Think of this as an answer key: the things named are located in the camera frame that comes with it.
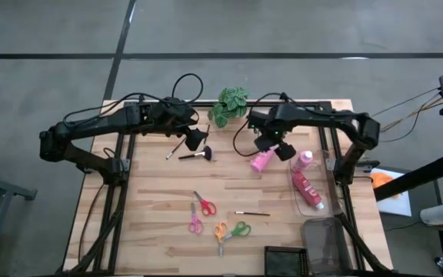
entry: artificial plant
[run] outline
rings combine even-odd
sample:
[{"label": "artificial plant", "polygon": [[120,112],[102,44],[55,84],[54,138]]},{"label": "artificial plant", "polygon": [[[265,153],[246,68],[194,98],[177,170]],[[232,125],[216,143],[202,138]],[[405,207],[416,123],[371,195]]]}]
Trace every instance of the artificial plant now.
[{"label": "artificial plant", "polygon": [[248,92],[244,88],[225,88],[218,97],[218,102],[208,112],[208,118],[219,128],[227,125],[229,118],[241,118],[247,112]]}]

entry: gray concrete floor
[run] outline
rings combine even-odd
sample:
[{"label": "gray concrete floor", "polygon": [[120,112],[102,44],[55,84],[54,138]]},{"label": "gray concrete floor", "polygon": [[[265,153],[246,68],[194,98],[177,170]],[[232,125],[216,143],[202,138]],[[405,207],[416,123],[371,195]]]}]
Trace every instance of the gray concrete floor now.
[{"label": "gray concrete floor", "polygon": [[[0,53],[114,52],[127,0],[0,1]],[[319,2],[138,1],[126,52],[443,52],[443,1]],[[0,60],[0,179],[36,187],[34,202],[15,199],[0,239],[0,275],[41,275],[62,262],[83,175],[70,163],[38,157],[38,133],[70,111],[98,105],[112,61]],[[374,113],[438,86],[443,59],[123,61],[112,98],[129,92],[165,96],[186,72],[205,82],[202,98],[241,86],[257,98],[350,98]],[[181,83],[190,98],[198,84]],[[388,123],[428,96],[378,116]],[[408,131],[412,121],[382,139]],[[89,149],[91,140],[79,142]],[[422,114],[410,136],[380,144],[368,157],[414,169],[443,155],[443,117]],[[383,215],[385,228],[418,221],[435,205],[431,185],[411,191],[414,217]],[[396,269],[438,275],[434,229],[387,232]]]}]

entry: pink bottle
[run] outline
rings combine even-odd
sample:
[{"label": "pink bottle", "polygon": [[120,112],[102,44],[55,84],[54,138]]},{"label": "pink bottle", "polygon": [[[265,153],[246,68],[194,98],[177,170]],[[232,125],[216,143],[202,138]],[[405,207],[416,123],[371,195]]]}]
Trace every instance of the pink bottle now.
[{"label": "pink bottle", "polygon": [[298,154],[298,159],[295,162],[295,164],[291,167],[291,170],[293,172],[301,172],[302,170],[306,169],[308,165],[312,163],[312,152],[310,151],[303,151]]},{"label": "pink bottle", "polygon": [[323,209],[321,196],[315,191],[311,183],[301,172],[295,172],[291,174],[293,185],[298,189],[301,195],[307,200],[308,204],[316,209]]},{"label": "pink bottle", "polygon": [[267,152],[261,152],[253,160],[251,160],[251,168],[257,173],[261,173],[262,169],[268,164],[271,157],[275,155],[274,149],[269,149]]}]

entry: green scissors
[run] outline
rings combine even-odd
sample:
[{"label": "green scissors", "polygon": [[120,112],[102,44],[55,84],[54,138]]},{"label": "green scissors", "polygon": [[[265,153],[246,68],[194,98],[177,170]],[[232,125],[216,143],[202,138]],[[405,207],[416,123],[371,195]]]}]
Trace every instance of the green scissors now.
[{"label": "green scissors", "polygon": [[230,239],[234,235],[238,236],[246,236],[251,232],[251,226],[249,224],[246,224],[245,222],[237,222],[237,225],[235,225],[235,229],[231,232],[229,232],[226,236],[223,237],[222,240]]}]

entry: wire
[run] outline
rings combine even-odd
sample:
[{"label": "wire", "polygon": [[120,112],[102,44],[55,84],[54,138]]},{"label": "wire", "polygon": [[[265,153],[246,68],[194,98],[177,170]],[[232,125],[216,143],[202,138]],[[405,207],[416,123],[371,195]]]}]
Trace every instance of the wire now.
[{"label": "wire", "polygon": [[204,89],[204,87],[205,87],[205,85],[203,84],[203,80],[201,80],[201,78],[200,78],[199,76],[197,76],[197,75],[194,74],[194,73],[187,73],[187,74],[182,75],[181,77],[179,77],[179,78],[177,79],[177,81],[175,81],[174,87],[172,88],[172,97],[174,97],[175,89],[177,88],[177,84],[178,84],[183,78],[188,77],[188,76],[194,76],[194,77],[196,77],[197,80],[199,81],[199,85],[201,85],[201,88],[199,89],[198,95],[196,95],[196,97],[194,97],[193,99],[191,99],[191,100],[189,100],[189,101],[187,101],[187,102],[181,103],[180,105],[191,104],[191,103],[193,103],[194,101],[198,100],[198,99],[201,97],[201,95],[202,95],[202,93],[203,93],[203,89]]},{"label": "wire", "polygon": [[107,158],[112,158],[112,156],[115,156],[115,152],[114,152],[112,149],[110,149],[109,147],[104,147],[103,151],[104,151],[105,155],[107,156]]},{"label": "wire", "polygon": [[[182,75],[181,77],[179,77],[179,78],[177,79],[177,81],[175,81],[174,87],[173,87],[173,89],[172,89],[172,97],[174,97],[175,89],[177,88],[177,84],[178,84],[183,78],[185,78],[185,77],[187,77],[187,76],[194,76],[194,77],[196,77],[197,80],[199,80],[199,83],[200,83],[200,85],[201,85],[201,89],[199,90],[198,95],[196,95],[196,97],[194,97],[192,100],[189,100],[189,101],[187,101],[187,102],[182,102],[182,103],[170,103],[170,102],[165,101],[164,99],[161,99],[161,98],[156,97],[156,96],[153,96],[153,95],[149,95],[149,94],[144,93],[144,92],[133,92],[133,93],[129,93],[128,95],[122,97],[121,99],[119,99],[119,100],[117,100],[117,101],[110,102],[110,103],[108,103],[107,105],[101,105],[101,106],[99,106],[99,107],[94,107],[94,108],[84,108],[84,109],[79,110],[79,111],[76,111],[76,112],[70,112],[70,113],[68,113],[67,115],[65,115],[65,117],[62,119],[62,122],[63,122],[64,125],[65,125],[66,127],[68,127],[68,128],[76,128],[76,127],[78,127],[78,126],[80,126],[80,125],[83,125],[83,124],[85,124],[85,123],[88,123],[88,122],[91,122],[91,121],[93,121],[93,120],[96,120],[97,118],[99,118],[99,117],[105,115],[106,113],[110,112],[113,108],[115,108],[117,105],[119,105],[119,103],[123,102],[124,100],[126,100],[126,99],[128,99],[128,98],[131,98],[132,96],[136,96],[136,95],[137,95],[137,96],[145,96],[145,97],[153,98],[153,99],[155,99],[155,100],[157,100],[157,101],[159,101],[159,102],[161,102],[161,103],[164,103],[164,104],[166,104],[166,105],[188,105],[188,104],[191,104],[191,103],[193,103],[194,101],[198,100],[198,99],[201,97],[201,95],[202,95],[202,93],[203,93],[203,90],[204,90],[204,84],[203,84],[203,81],[201,80],[201,78],[200,78],[199,76],[197,76],[197,75],[194,74],[194,73],[187,73],[187,74],[184,74],[184,75]],[[71,116],[71,115],[77,115],[77,114],[79,114],[79,113],[88,112],[88,111],[93,111],[93,110],[96,110],[96,109],[105,108],[105,107],[109,107],[109,106],[111,106],[111,107],[108,108],[107,110],[105,110],[104,112],[101,112],[101,113],[99,113],[98,115],[92,116],[91,118],[87,118],[87,119],[85,119],[85,120],[83,120],[83,121],[81,121],[81,122],[79,122],[79,123],[74,123],[74,122],[68,122],[68,121],[67,121],[68,117]]]},{"label": "wire", "polygon": [[355,178],[357,178],[357,179],[359,179],[359,178],[362,178],[362,179],[370,179],[370,182],[374,182],[374,179],[372,178],[372,177],[370,177],[370,176],[353,176],[353,178],[355,179]]},{"label": "wire", "polygon": [[82,235],[80,235],[80,242],[78,243],[78,263],[80,263],[80,260],[82,259],[82,243],[83,243],[83,237],[85,237],[86,226],[88,225],[88,220],[90,220],[90,215],[92,214],[93,207],[95,207],[95,203],[97,202],[98,196],[100,195],[100,191],[102,190],[103,187],[104,184],[102,184],[98,189],[97,194],[95,194],[95,197],[92,200],[92,204],[90,205],[88,214],[86,215],[86,220],[85,224],[83,225]]},{"label": "wire", "polygon": [[400,229],[406,229],[406,228],[410,228],[413,227],[419,223],[423,223],[423,222],[415,222],[413,224],[410,225],[406,225],[406,226],[401,226],[401,227],[395,227],[395,228],[390,228],[390,229],[385,229],[384,232],[389,232],[389,231],[394,231],[394,230],[400,230]]},{"label": "wire", "polygon": [[400,136],[399,138],[394,138],[394,139],[389,139],[389,140],[385,140],[385,141],[380,141],[380,142],[396,142],[400,139],[403,139],[405,137],[407,137],[409,134],[411,134],[413,132],[413,130],[415,129],[416,123],[418,122],[418,117],[420,116],[420,112],[423,111],[423,108],[425,107],[425,105],[427,105],[428,102],[430,102],[431,99],[429,99],[425,104],[421,105],[420,109],[416,112],[416,117],[415,117],[415,122],[413,123],[413,126],[411,127],[411,129],[404,135]]},{"label": "wire", "polygon": [[[102,149],[102,151],[105,153],[105,155],[107,156],[107,158],[113,158],[113,157],[115,156],[115,152],[114,152],[114,150],[110,149],[109,147],[104,147],[104,148]],[[125,170],[124,162],[122,161],[121,158],[118,158],[118,159],[119,159],[119,161],[121,162],[121,167],[122,167],[121,170],[124,171],[124,170]]]},{"label": "wire", "polygon": [[417,225],[417,224],[420,224],[420,223],[423,224],[423,225],[425,225],[425,226],[427,226],[427,227],[442,227],[442,225],[429,225],[429,224],[424,223],[424,222],[415,222],[415,223],[412,223],[412,224],[410,224],[410,225],[406,225],[406,226],[401,226],[401,227],[395,227],[395,228],[385,229],[384,232],[389,232],[389,231],[394,231],[394,230],[399,230],[399,229],[406,229],[406,228],[413,227],[413,226],[415,226],[415,225]]},{"label": "wire", "polygon": [[435,91],[435,90],[439,90],[439,89],[440,89],[440,88],[433,88],[433,89],[430,89],[430,90],[428,90],[428,91],[426,91],[426,92],[422,92],[422,93],[420,93],[419,95],[416,95],[416,96],[414,96],[414,97],[411,97],[410,99],[404,100],[404,101],[401,102],[401,103],[398,103],[398,104],[396,104],[396,105],[392,105],[391,107],[389,107],[389,108],[385,108],[385,109],[381,110],[380,112],[376,112],[375,114],[371,115],[371,117],[374,117],[374,116],[376,116],[376,115],[380,115],[382,112],[386,112],[386,111],[390,110],[391,108],[396,108],[396,107],[398,107],[398,106],[400,106],[400,105],[405,104],[406,102],[410,102],[411,100],[414,100],[414,99],[416,99],[416,98],[418,98],[418,97],[420,97],[420,96],[426,95],[426,94],[428,94],[428,93],[430,93],[430,92],[433,92],[433,91]]},{"label": "wire", "polygon": [[416,115],[418,112],[423,112],[426,111],[430,108],[436,107],[437,105],[441,105],[443,104],[443,102],[441,102],[440,104],[434,105],[437,102],[440,102],[442,100],[442,97],[438,97],[437,99],[435,99],[434,101],[430,102],[433,98],[435,98],[436,95],[434,95],[432,98],[430,98],[425,104],[423,104],[422,106],[420,106],[419,108],[415,109],[413,112],[411,112],[409,115],[406,115],[403,118],[400,118],[398,120],[394,120],[391,123],[388,123],[386,126],[381,128],[381,132],[386,132],[389,129],[391,129],[392,127],[395,127],[396,125],[398,125],[399,123],[403,122],[403,120],[412,117],[413,115]]},{"label": "wire", "polygon": [[[262,100],[262,99],[264,99],[264,98],[266,98],[266,97],[268,97],[268,96],[272,96],[272,95],[275,95],[275,96],[281,96],[281,93],[279,93],[279,92],[269,92],[269,93],[266,93],[265,95],[263,95],[261,98],[259,98],[259,99],[257,99],[255,102],[254,102],[254,105],[249,109],[249,114],[251,114],[251,112],[252,112],[252,109]],[[256,154],[258,154],[259,152],[260,152],[260,150],[258,150],[258,151],[256,151],[256,152],[253,152],[253,153],[250,153],[250,154],[242,154],[242,153],[240,153],[240,151],[237,149],[237,146],[235,146],[235,140],[236,140],[236,138],[237,138],[237,136],[238,136],[238,133],[240,133],[240,131],[242,131],[242,129],[247,125],[249,123],[249,119],[247,118],[247,120],[245,121],[245,123],[244,123],[244,125],[242,125],[241,126],[241,128],[235,133],[235,135],[234,135],[234,138],[233,138],[233,140],[232,140],[232,144],[233,144],[233,146],[234,146],[234,150],[237,152],[237,154],[239,154],[239,155],[241,155],[242,157],[250,157],[250,156],[252,156],[252,155],[256,155]]]}]

